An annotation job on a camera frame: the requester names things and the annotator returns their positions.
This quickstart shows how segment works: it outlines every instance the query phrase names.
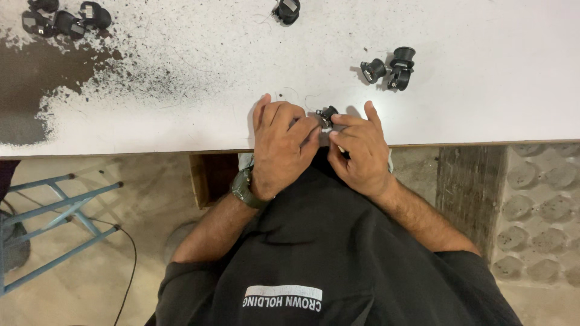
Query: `left hand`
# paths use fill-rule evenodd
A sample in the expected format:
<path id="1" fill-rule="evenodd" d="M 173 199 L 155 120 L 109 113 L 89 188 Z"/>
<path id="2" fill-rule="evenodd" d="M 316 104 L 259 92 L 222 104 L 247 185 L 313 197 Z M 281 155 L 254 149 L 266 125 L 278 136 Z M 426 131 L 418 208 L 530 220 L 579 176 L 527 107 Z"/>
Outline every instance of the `left hand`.
<path id="1" fill-rule="evenodd" d="M 316 118 L 306 117 L 303 108 L 271 100 L 265 94 L 253 112 L 256 142 L 250 191 L 261 200 L 274 198 L 306 170 L 318 151 L 322 130 Z"/>

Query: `black cable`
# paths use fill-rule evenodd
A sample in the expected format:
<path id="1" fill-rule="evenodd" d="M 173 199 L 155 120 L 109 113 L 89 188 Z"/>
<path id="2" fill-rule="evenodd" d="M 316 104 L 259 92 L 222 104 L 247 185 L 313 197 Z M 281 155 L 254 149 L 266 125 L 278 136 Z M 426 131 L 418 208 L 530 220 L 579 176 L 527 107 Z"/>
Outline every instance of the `black cable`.
<path id="1" fill-rule="evenodd" d="M 131 279 L 129 280 L 129 285 L 127 286 L 127 291 L 125 291 L 125 297 L 123 298 L 123 303 L 121 304 L 121 308 L 119 309 L 119 313 L 117 314 L 117 319 L 115 319 L 115 324 L 113 324 L 113 326 L 117 326 L 117 322 L 119 322 L 119 317 L 121 316 L 121 312 L 123 312 L 123 307 L 125 307 L 125 301 L 127 300 L 127 295 L 129 294 L 129 289 L 131 288 L 131 283 L 133 283 L 133 276 L 135 275 L 135 268 L 137 267 L 137 246 L 135 245 L 135 241 L 133 241 L 133 238 L 129 235 L 129 233 L 127 233 L 127 231 L 123 230 L 118 224 L 113 224 L 113 223 L 97 220 L 94 218 L 88 218 L 88 219 L 114 226 L 115 228 L 123 231 L 129 237 L 129 239 L 131 240 L 131 243 L 133 244 L 133 250 L 135 252 L 135 261 L 133 262 L 133 272 L 131 272 Z"/>
<path id="2" fill-rule="evenodd" d="M 9 202 L 7 202 L 5 199 L 2 199 L 2 202 L 4 202 L 4 204 L 6 204 L 6 206 L 8 206 L 8 208 L 12 212 L 11 213 L 12 215 L 16 215 L 16 210 L 14 209 L 14 207 L 12 207 L 12 205 L 10 205 Z"/>

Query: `white logo patch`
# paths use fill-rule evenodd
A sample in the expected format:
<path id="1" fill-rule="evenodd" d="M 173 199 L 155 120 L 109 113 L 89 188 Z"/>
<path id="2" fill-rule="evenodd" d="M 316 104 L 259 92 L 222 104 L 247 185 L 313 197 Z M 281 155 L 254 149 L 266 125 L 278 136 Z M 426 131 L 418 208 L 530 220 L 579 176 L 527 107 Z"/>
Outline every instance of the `white logo patch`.
<path id="1" fill-rule="evenodd" d="M 242 307 L 297 307 L 320 311 L 322 290 L 302 285 L 267 287 L 253 285 L 246 289 Z"/>

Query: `table surface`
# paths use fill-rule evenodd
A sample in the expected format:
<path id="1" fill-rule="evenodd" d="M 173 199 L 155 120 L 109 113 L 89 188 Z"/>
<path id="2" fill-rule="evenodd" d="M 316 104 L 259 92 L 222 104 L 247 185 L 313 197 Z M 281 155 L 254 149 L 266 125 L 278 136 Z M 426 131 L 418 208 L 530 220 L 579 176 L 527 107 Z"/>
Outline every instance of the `table surface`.
<path id="1" fill-rule="evenodd" d="M 74 46 L 32 38 L 26 2 L 4 3 L 0 47 L 58 55 L 2 81 L 42 89 L 26 116 L 22 96 L 1 109 L 3 157 L 249 149 L 266 92 L 363 117 L 372 100 L 389 144 L 580 139 L 579 2 L 304 0 L 287 27 L 269 16 L 276 1 L 106 0 L 111 27 Z M 405 91 L 361 80 L 361 61 L 399 46 L 416 50 Z"/>

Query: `forearm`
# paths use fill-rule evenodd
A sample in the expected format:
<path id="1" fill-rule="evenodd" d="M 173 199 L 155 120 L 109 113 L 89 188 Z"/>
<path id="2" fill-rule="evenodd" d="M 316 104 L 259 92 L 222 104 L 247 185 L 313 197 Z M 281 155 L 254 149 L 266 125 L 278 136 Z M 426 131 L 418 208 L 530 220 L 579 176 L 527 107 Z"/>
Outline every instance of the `forearm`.
<path id="1" fill-rule="evenodd" d="M 390 178 L 388 190 L 370 199 L 417 241 L 433 252 L 465 250 L 480 255 L 475 245 L 435 208 L 394 176 L 390 175 Z"/>
<path id="2" fill-rule="evenodd" d="M 223 197 L 205 213 L 199 224 L 183 240 L 172 262 L 213 262 L 225 255 L 242 233 L 246 224 L 256 215 L 231 193 Z"/>

